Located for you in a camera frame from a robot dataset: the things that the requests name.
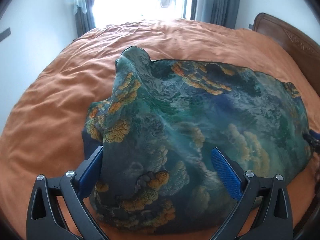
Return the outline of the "green landscape print padded jacket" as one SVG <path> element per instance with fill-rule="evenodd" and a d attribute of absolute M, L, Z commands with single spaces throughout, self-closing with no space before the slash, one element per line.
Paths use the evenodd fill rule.
<path fill-rule="evenodd" d="M 235 201 L 210 153 L 287 183 L 309 162 L 309 131 L 294 84 L 219 62 L 152 61 L 141 48 L 116 61 L 111 96 L 90 105 L 85 153 L 103 145 L 91 195 L 98 221 L 122 231 L 197 232 L 220 225 Z"/>

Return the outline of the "orange bed duvet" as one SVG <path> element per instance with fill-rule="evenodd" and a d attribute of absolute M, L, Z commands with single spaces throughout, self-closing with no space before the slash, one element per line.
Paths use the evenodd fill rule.
<path fill-rule="evenodd" d="M 292 82 L 312 129 L 319 96 L 292 57 L 251 30 L 189 21 L 139 21 L 95 28 L 67 46 L 12 109 L 1 135 L 1 212 L 26 237 L 27 209 L 39 174 L 58 177 L 84 159 L 81 131 L 89 105 L 111 95 L 115 61 L 137 46 L 153 60 L 218 61 Z"/>

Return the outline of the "carved wooden headboard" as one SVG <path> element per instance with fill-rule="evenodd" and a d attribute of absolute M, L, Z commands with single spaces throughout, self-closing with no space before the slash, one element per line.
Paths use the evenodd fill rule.
<path fill-rule="evenodd" d="M 275 40 L 295 61 L 307 81 L 319 93 L 319 45 L 296 27 L 266 13 L 259 13 L 253 31 Z"/>

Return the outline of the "right grey-blue curtain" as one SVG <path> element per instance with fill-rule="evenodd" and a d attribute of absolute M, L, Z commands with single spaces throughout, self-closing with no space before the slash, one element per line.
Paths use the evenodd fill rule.
<path fill-rule="evenodd" d="M 192 0 L 191 20 L 234 29 L 240 0 Z"/>

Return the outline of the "grey-blue curtain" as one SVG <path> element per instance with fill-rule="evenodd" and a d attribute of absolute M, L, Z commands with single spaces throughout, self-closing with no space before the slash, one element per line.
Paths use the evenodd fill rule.
<path fill-rule="evenodd" d="M 95 28 L 93 5 L 94 0 L 74 0 L 73 14 L 78 37 Z"/>
<path fill-rule="evenodd" d="M 234 29 L 240 0 L 192 0 L 191 20 Z"/>

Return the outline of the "left grey-blue curtain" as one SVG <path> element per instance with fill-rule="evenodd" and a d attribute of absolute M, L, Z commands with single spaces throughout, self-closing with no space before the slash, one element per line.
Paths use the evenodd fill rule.
<path fill-rule="evenodd" d="M 95 28 L 93 5 L 94 0 L 74 0 L 73 14 L 78 37 Z"/>

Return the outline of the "hanging laundry on balcony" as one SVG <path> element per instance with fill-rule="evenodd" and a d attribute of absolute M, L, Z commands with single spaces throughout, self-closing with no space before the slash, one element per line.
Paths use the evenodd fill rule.
<path fill-rule="evenodd" d="M 167 8 L 170 6 L 172 2 L 176 2 L 176 0 L 159 0 L 162 8 Z"/>

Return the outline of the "white cloth on coat rack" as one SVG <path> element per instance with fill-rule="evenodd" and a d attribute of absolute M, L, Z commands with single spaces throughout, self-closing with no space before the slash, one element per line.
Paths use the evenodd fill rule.
<path fill-rule="evenodd" d="M 86 5 L 86 0 L 74 0 L 74 7 L 73 7 L 73 14 L 76 15 L 78 12 L 78 9 L 83 14 L 87 13 L 87 5 Z"/>

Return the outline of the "grey wall switch plate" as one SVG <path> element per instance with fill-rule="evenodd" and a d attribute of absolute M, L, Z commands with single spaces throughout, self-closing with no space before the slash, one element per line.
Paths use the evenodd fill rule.
<path fill-rule="evenodd" d="M 4 39 L 6 39 L 8 36 L 11 35 L 11 30 L 10 28 L 5 29 L 0 33 L 0 42 L 2 42 Z"/>

